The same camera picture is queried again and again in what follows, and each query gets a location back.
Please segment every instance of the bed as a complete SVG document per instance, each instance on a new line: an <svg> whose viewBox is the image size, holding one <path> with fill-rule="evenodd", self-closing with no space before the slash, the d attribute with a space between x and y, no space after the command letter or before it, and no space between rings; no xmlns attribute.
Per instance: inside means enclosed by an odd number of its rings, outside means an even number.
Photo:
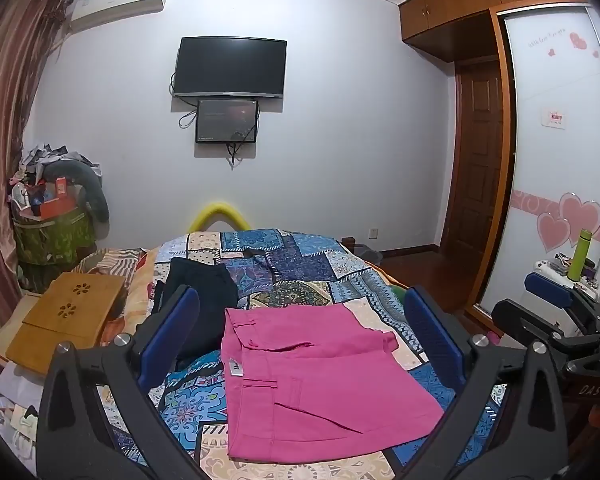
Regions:
<svg viewBox="0 0 600 480"><path fill-rule="evenodd" d="M332 238L277 229L241 232L193 232L141 257L130 280L124 310L106 331L133 333L153 308L153 290L165 281L173 257L205 264L223 263L238 287L238 307L284 308L288 304L343 303L366 328L392 331L399 348L394 357L446 409L454 393L445 388L408 326L392 286L400 284L382 270L354 256ZM504 388L491 399L459 463L477 456L493 426ZM424 438L376 453L331 462L277 465L236 462L227 456L224 370L219 351L169 374L150 399L165 424L212 480L240 479L392 479L421 446ZM100 397L124 454L144 463L128 434L107 387Z"/></svg>

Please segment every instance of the green thermos bottle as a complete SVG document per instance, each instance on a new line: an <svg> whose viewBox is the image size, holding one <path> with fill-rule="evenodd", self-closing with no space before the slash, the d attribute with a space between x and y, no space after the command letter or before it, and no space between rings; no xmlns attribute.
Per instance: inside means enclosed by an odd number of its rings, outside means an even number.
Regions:
<svg viewBox="0 0 600 480"><path fill-rule="evenodd" d="M582 267L584 267L584 260L587 259L587 253L589 252L591 236L591 231L587 231L586 229L580 231L580 238L578 238L576 251L573 253L571 265L567 271L567 278L569 278L572 282L580 281L580 277L582 276Z"/></svg>

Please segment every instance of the pink object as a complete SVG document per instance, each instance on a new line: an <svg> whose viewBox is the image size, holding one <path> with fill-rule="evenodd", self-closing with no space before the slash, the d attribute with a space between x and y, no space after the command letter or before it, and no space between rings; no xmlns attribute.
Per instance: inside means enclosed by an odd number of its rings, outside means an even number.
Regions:
<svg viewBox="0 0 600 480"><path fill-rule="evenodd" d="M586 229L595 234L600 229L600 204L589 200L582 203L575 193L565 193L560 199L560 218L571 225L569 240L573 247L580 237L580 231Z"/></svg>
<svg viewBox="0 0 600 480"><path fill-rule="evenodd" d="M545 252L553 251L569 239L571 227L564 218L554 218L551 213L541 213L536 220L538 235Z"/></svg>
<svg viewBox="0 0 600 480"><path fill-rule="evenodd" d="M578 36L575 32L572 32L569 35L571 43L573 43L574 48L579 48L580 50L587 49L587 42L584 41L580 36Z"/></svg>
<svg viewBox="0 0 600 480"><path fill-rule="evenodd" d="M233 459L364 455L423 437L442 416L393 358L394 334L363 328L342 304L225 313L221 358ZM242 376L232 375L230 360L242 365Z"/></svg>
<svg viewBox="0 0 600 480"><path fill-rule="evenodd" d="M495 332L491 332L490 330L487 332L487 339L493 345L497 346L500 344L500 336Z"/></svg>
<svg viewBox="0 0 600 480"><path fill-rule="evenodd" d="M543 212L551 213L555 218L560 216L560 205L557 202L515 189L511 191L509 205L513 209L520 209L536 216ZM600 228L593 233L593 240L600 242Z"/></svg>

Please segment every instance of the blue pad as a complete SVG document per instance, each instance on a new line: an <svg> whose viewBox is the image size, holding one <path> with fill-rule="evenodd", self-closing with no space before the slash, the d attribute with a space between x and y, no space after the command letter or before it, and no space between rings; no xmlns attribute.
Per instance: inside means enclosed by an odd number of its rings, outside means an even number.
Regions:
<svg viewBox="0 0 600 480"><path fill-rule="evenodd" d="M538 298L542 298L558 308L569 308L571 306L570 290L537 272L532 272L526 276L525 288Z"/></svg>
<svg viewBox="0 0 600 480"><path fill-rule="evenodd" d="M138 386L143 393L162 384L199 313L198 293L188 287L142 352Z"/></svg>
<svg viewBox="0 0 600 480"><path fill-rule="evenodd" d="M423 346L440 382L459 394L464 388L464 357L449 337L436 313L446 316L436 304L427 301L414 289L404 295L404 316Z"/></svg>

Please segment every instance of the pink pants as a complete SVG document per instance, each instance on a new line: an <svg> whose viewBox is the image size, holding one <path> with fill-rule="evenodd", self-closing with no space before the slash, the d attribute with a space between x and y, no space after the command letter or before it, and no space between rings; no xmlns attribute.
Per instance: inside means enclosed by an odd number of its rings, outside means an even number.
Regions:
<svg viewBox="0 0 600 480"><path fill-rule="evenodd" d="M229 456L309 463L429 434L443 410L395 361L397 348L393 333L363 328L342 304L226 309Z"/></svg>

